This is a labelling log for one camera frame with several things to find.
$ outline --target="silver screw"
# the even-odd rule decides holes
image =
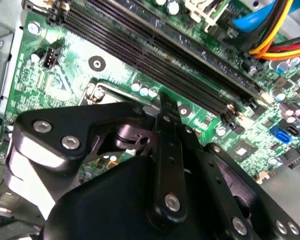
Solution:
[[[298,228],[292,222],[288,221],[288,226],[289,226],[291,232],[293,232],[295,235],[299,235]]]
[[[45,134],[45,133],[51,131],[52,126],[51,126],[51,124],[50,124],[49,122],[47,122],[47,121],[39,120],[39,121],[36,121],[36,122],[33,124],[33,128],[34,128],[34,130],[36,130],[37,132],[42,133],[42,134]]]
[[[170,118],[169,118],[168,116],[163,116],[163,119],[164,119],[165,121],[167,121],[168,123],[170,123]]]
[[[238,218],[238,217],[234,217],[232,219],[232,225],[234,227],[234,229],[242,236],[247,235],[248,230],[246,228],[246,226],[244,225],[244,223]]]
[[[171,193],[165,195],[164,202],[166,207],[171,211],[178,212],[180,210],[180,201],[175,195]]]
[[[62,146],[69,150],[76,150],[80,146],[80,141],[75,136],[65,136],[61,140]]]
[[[192,133],[192,129],[189,126],[185,126],[185,130],[188,134]]]
[[[0,49],[4,46],[4,41],[0,40]]]
[[[213,146],[213,150],[216,152],[216,153],[220,153],[220,148],[218,146]]]
[[[142,110],[140,109],[140,107],[134,107],[134,108],[133,108],[133,111],[134,111],[136,114],[142,114]]]
[[[275,225],[279,229],[280,233],[282,233],[284,235],[288,234],[288,231],[287,231],[285,225],[283,225],[279,220],[275,221]]]

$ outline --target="gray metal panel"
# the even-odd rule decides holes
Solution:
[[[261,187],[300,226],[300,167],[293,170],[281,166],[276,175],[263,182]]]

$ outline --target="black memory slot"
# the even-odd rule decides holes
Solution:
[[[177,74],[175,74],[174,69],[170,72],[170,69],[174,66],[169,65],[159,58],[156,58],[156,61],[154,61],[150,57],[141,57],[142,55],[137,57],[136,52],[134,52],[136,47],[132,47],[135,43],[132,44],[132,42],[124,42],[122,38],[118,38],[116,41],[113,41],[115,40],[113,39],[113,34],[121,36],[123,35],[122,32],[112,32],[112,35],[110,36],[109,33],[113,29],[110,29],[108,26],[100,25],[100,30],[95,31],[94,29],[88,28],[85,23],[79,23],[78,21],[67,17],[65,18],[65,23],[62,26],[74,34],[92,42],[126,64],[137,68],[140,72],[215,115],[224,113],[227,109],[226,102],[230,103],[229,100],[225,99],[221,101],[222,97],[215,98],[211,95],[205,95],[200,91],[195,90],[191,84],[185,81],[190,74],[180,71],[180,74],[184,74],[184,79],[180,78]],[[176,84],[175,78],[180,80],[179,84]]]
[[[184,85],[188,85],[192,88],[192,92],[197,92],[197,95],[204,94],[206,98],[211,96],[214,101],[218,99],[223,104],[228,104],[229,101],[220,99],[220,94],[215,91],[212,87],[208,86],[206,83],[198,80],[196,77],[192,76],[191,74],[181,70],[179,67],[169,64],[169,69],[167,69],[167,63],[163,60],[159,59],[157,56],[152,54],[151,52],[147,51],[143,46],[140,46],[138,42],[133,41],[133,39],[123,36],[123,34],[114,31],[114,29],[107,29],[107,25],[102,21],[98,20],[92,15],[88,15],[87,12],[83,12],[82,10],[77,10],[76,12],[72,9],[71,12],[67,14],[67,17],[71,17],[81,24],[85,25],[87,28],[90,28],[94,32],[105,31],[104,35],[107,36],[110,40],[117,45],[121,45],[122,43],[131,42],[131,47],[134,49],[132,54],[135,56],[142,56],[143,60],[151,60],[153,63],[156,64],[157,69],[161,72],[165,73],[166,75],[171,75],[178,83],[183,83]]]
[[[201,75],[207,77],[211,82],[221,86],[222,89],[228,91],[234,97],[239,96],[243,102],[248,102],[250,99],[253,98],[253,96],[249,93],[251,92],[251,90],[254,90],[254,92],[251,92],[254,95],[254,97],[256,98],[258,97],[257,94],[258,91],[260,90],[260,87],[258,85],[254,86],[253,85],[254,83],[251,84],[251,82],[253,82],[251,79],[241,74],[238,70],[233,68],[230,64],[228,64],[223,59],[215,55],[212,51],[210,51],[206,47],[202,46],[201,44],[194,41],[193,39],[186,37],[181,32],[179,31],[176,32],[177,30],[174,29],[168,23],[165,23],[166,30],[176,33],[176,36],[180,36],[183,42],[187,43],[188,45],[194,46],[196,52],[198,52],[199,55],[202,55],[204,53],[204,57],[203,57],[204,59],[201,60],[213,64],[215,68],[219,68],[223,72],[233,77],[236,81],[236,84],[234,84],[233,81],[229,81],[227,78],[222,76],[220,73],[218,73],[208,65],[204,65],[202,63],[204,61],[198,61],[196,58],[194,58],[188,52],[184,51],[182,48],[178,47],[177,45],[171,44],[169,40],[162,37],[160,34],[154,32],[150,27],[143,24],[141,21],[135,19],[134,17],[130,16],[129,14],[127,14],[127,12],[118,8],[110,1],[87,0],[87,2],[96,11],[101,12],[106,16],[108,16],[109,18],[112,18],[113,20],[122,23],[128,29],[130,29],[134,33],[146,39],[153,46],[163,50],[167,54],[170,54],[180,62],[185,63],[190,68],[196,70]]]

